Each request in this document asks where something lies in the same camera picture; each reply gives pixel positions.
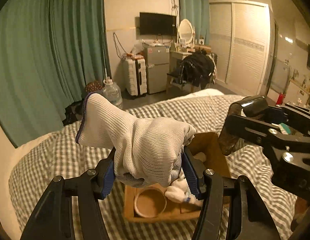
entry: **plastic water bottle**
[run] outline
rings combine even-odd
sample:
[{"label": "plastic water bottle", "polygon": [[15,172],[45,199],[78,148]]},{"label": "plastic water bottle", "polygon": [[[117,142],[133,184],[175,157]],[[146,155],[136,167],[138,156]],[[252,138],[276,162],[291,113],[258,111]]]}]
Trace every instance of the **plastic water bottle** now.
[{"label": "plastic water bottle", "polygon": [[103,96],[119,109],[123,109],[123,99],[119,86],[110,77],[104,79],[104,84]]}]

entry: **wardrobe door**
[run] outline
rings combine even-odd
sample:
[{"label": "wardrobe door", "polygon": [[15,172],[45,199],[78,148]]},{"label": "wardrobe door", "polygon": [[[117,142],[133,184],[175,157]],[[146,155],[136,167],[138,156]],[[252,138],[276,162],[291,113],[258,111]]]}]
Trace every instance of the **wardrobe door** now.
[{"label": "wardrobe door", "polygon": [[254,95],[260,90],[267,65],[269,9],[245,3],[233,3],[232,9],[234,38],[226,84],[243,95]]},{"label": "wardrobe door", "polygon": [[226,81],[232,36],[231,3],[210,4],[210,45],[217,58],[217,79]]}]

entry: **curtain fold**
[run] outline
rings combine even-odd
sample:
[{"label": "curtain fold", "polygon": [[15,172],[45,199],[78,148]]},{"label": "curtain fold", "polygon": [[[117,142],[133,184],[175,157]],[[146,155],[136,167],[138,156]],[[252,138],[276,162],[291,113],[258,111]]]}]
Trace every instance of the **curtain fold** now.
[{"label": "curtain fold", "polygon": [[0,124],[20,146],[63,127],[109,69],[103,0],[8,0],[0,11]]},{"label": "curtain fold", "polygon": [[199,37],[205,39],[205,44],[209,45],[209,0],[179,0],[180,20],[188,19],[195,27],[195,39],[199,42]]}]

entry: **gray floor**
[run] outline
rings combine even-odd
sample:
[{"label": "gray floor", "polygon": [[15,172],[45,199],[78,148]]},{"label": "gray floor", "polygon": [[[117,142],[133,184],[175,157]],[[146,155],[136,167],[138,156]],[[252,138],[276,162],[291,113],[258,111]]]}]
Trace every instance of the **gray floor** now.
[{"label": "gray floor", "polygon": [[[234,92],[232,92],[232,91],[230,91],[230,90],[228,90],[228,89],[226,89],[220,85],[217,85],[217,84],[215,84],[215,85],[211,84],[210,88],[217,89],[217,90],[223,92],[225,95],[234,94]],[[179,87],[175,87],[175,86],[172,86],[168,90],[168,93],[166,93],[166,91],[164,91],[164,92],[160,92],[160,93],[156,93],[156,94],[152,94],[152,95],[146,94],[146,96],[139,97],[139,98],[135,98],[135,97],[130,96],[127,91],[122,91],[123,109],[125,110],[125,109],[129,109],[129,108],[145,106],[145,105],[157,103],[159,101],[164,101],[164,100],[168,100],[168,99],[175,98],[175,97],[185,96],[188,93],[189,92],[181,90]]]}]

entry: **checkered bedspread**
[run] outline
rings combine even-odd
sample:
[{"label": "checkered bedspread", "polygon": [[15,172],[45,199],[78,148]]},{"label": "checkered bedspread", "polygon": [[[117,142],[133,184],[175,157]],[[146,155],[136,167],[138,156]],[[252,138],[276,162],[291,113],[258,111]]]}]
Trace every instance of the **checkered bedspread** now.
[{"label": "checkered bedspread", "polygon": [[[240,96],[224,95],[164,101],[127,110],[139,118],[172,117],[193,125],[197,133],[220,133],[231,103]],[[84,147],[75,143],[80,122],[54,132],[50,138],[31,150],[15,166],[9,179],[11,200],[20,229],[23,230],[37,201],[55,175],[65,179],[81,175],[94,168],[110,150]],[[269,160],[258,146],[244,146],[227,157],[233,178],[246,175],[251,180],[273,217],[281,238],[290,234],[296,197],[271,183],[272,169]],[[122,216],[124,185],[115,181],[112,192],[100,201],[101,212],[110,239],[189,240],[197,220],[176,223],[130,223]],[[73,216],[76,239],[82,239],[78,202],[73,198]],[[228,210],[223,209],[220,239],[225,239]]]}]

